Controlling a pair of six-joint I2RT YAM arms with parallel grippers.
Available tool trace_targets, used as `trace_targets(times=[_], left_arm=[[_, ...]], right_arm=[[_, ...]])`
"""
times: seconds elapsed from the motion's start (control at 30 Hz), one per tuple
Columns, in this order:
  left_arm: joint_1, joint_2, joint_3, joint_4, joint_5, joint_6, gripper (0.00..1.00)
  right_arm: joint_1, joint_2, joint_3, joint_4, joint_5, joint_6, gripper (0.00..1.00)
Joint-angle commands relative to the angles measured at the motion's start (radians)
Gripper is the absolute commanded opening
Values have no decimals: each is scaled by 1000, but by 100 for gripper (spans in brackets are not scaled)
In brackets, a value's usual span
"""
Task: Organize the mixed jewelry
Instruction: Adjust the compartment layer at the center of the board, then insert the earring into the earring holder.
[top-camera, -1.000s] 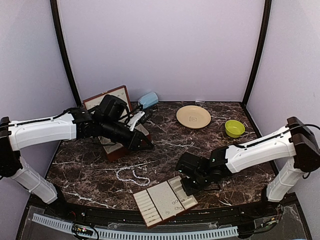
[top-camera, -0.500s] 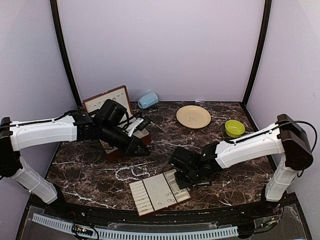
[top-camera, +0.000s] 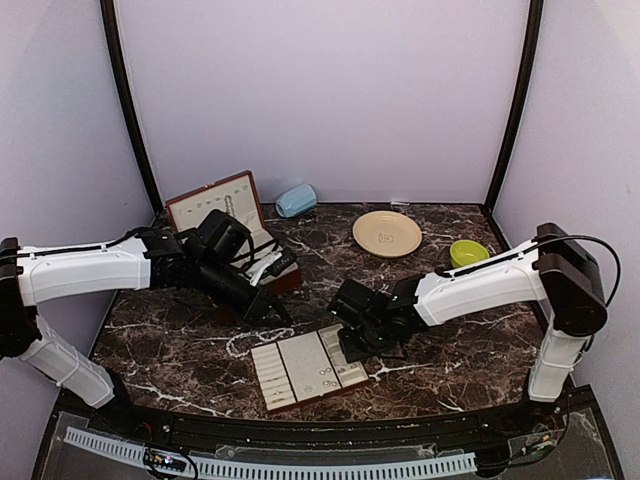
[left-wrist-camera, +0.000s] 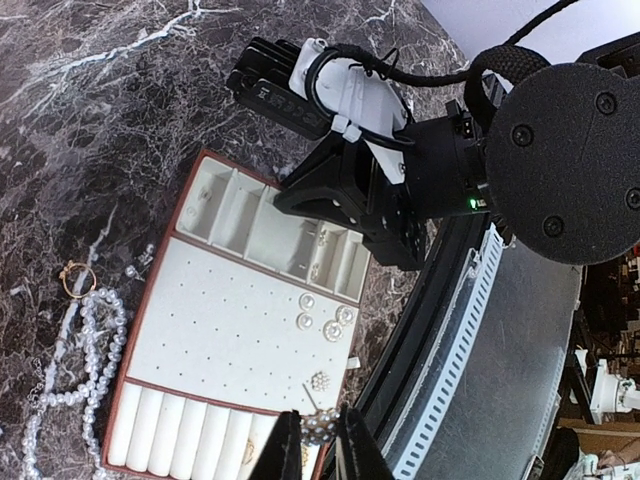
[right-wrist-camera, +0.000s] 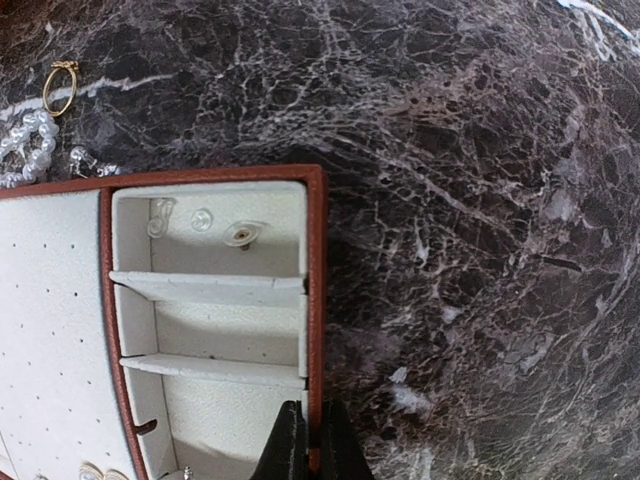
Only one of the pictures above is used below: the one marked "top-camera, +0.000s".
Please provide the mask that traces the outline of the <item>red earring tray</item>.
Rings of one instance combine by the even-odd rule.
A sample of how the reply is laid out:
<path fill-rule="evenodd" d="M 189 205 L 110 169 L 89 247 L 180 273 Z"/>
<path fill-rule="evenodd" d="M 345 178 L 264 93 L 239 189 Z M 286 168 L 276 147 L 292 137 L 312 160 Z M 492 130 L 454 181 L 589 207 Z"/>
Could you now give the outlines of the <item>red earring tray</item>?
<path fill-rule="evenodd" d="M 268 412 L 359 387 L 369 380 L 360 362 L 349 363 L 341 350 L 340 325 L 272 342 L 251 350 Z"/>

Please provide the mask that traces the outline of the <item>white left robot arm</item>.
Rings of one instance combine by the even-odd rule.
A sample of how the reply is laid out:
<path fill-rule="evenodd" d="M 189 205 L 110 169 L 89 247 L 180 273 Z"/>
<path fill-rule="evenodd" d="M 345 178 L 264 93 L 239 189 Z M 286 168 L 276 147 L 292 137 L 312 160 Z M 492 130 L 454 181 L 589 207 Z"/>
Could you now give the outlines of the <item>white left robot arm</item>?
<path fill-rule="evenodd" d="M 64 340 L 40 305 L 121 290 L 189 289 L 245 324 L 262 325 L 270 317 L 289 324 L 278 295 L 261 281 L 293 260 L 275 240 L 255 244 L 246 226 L 220 210 L 179 233 L 138 227 L 116 240 L 48 248 L 8 237 L 1 242 L 1 355 L 31 365 L 101 411 L 117 434 L 131 436 L 141 415 L 119 375 Z"/>

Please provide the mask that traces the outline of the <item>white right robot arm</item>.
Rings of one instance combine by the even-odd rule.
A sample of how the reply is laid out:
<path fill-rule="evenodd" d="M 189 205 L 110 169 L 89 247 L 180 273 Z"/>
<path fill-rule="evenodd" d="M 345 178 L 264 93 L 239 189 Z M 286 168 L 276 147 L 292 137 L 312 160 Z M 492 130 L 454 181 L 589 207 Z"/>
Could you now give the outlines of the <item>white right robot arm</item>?
<path fill-rule="evenodd" d="M 596 258 L 582 247 L 588 235 L 569 235 L 554 223 L 533 239 L 457 269 L 436 269 L 398 281 L 391 293 L 344 281 L 328 311 L 344 327 L 340 346 L 348 362 L 390 350 L 414 334 L 468 314 L 522 302 L 546 302 L 551 318 L 528 376 L 527 398 L 510 413 L 521 434 L 549 416 L 590 339 L 608 319 L 614 295 L 604 291 Z"/>

